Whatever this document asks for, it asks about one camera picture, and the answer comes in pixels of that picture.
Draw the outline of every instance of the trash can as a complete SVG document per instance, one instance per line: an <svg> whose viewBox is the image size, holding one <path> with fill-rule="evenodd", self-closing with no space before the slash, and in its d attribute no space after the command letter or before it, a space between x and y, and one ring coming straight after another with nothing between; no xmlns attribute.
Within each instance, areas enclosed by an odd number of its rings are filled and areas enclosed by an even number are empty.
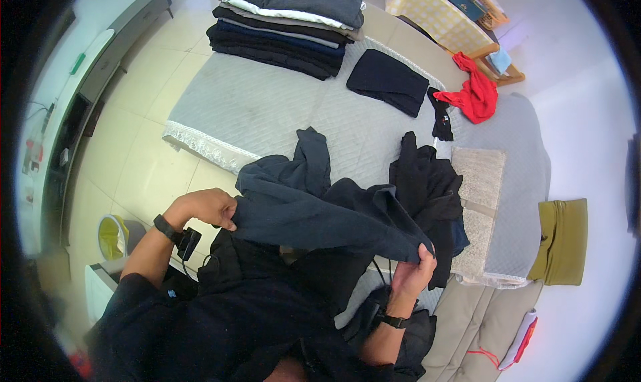
<svg viewBox="0 0 641 382"><path fill-rule="evenodd" d="M126 257L132 253L145 233L145 227L140 222L107 214L98 223L100 254L107 261Z"/></svg>

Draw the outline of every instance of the yellow trash bag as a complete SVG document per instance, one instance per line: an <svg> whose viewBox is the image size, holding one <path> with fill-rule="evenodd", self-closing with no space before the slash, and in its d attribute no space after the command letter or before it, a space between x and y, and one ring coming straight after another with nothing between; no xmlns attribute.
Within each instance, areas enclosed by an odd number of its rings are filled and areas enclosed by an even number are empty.
<svg viewBox="0 0 641 382"><path fill-rule="evenodd" d="M105 215L98 224L98 248L106 260L117 260L127 255L129 229L123 218Z"/></svg>

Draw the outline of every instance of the white wall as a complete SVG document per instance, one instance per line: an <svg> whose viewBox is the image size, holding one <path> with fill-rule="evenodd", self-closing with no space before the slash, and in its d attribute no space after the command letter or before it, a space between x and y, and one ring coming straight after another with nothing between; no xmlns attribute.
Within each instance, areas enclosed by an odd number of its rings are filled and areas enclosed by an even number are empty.
<svg viewBox="0 0 641 382"><path fill-rule="evenodd" d="M581 286L543 289L530 346L500 381L575 381L608 338L635 265L624 201L631 97L581 0L498 1L511 18L496 31L499 42L526 76L499 93L519 91L537 110L552 162L549 199L585 197L589 208Z"/></svg>

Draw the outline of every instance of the person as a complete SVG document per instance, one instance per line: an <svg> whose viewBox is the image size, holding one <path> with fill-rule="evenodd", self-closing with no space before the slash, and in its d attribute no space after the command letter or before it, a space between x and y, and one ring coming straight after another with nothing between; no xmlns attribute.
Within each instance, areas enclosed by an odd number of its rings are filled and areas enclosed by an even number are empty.
<svg viewBox="0 0 641 382"><path fill-rule="evenodd" d="M174 243L156 227L145 234L90 331L95 378L391 381L404 329L381 322L356 352L333 321L373 256L313 250L287 266L279 247L235 239L235 210L236 200L213 188L179 197L163 214L177 232L191 218L222 227L189 301L160 290ZM423 244L417 250L420 264L396 266L390 317L409 318L431 279L436 259Z"/></svg>

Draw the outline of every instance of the light blue cloth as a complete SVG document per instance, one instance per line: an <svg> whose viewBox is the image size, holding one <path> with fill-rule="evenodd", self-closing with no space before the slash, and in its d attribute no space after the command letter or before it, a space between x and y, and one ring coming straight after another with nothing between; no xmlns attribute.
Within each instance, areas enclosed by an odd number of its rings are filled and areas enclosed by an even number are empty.
<svg viewBox="0 0 641 382"><path fill-rule="evenodd" d="M512 63L512 58L509 57L507 51L503 50L503 47L499 48L499 51L496 51L495 53L490 53L487 59L492 63L494 69L496 69L499 74L503 74Z"/></svg>

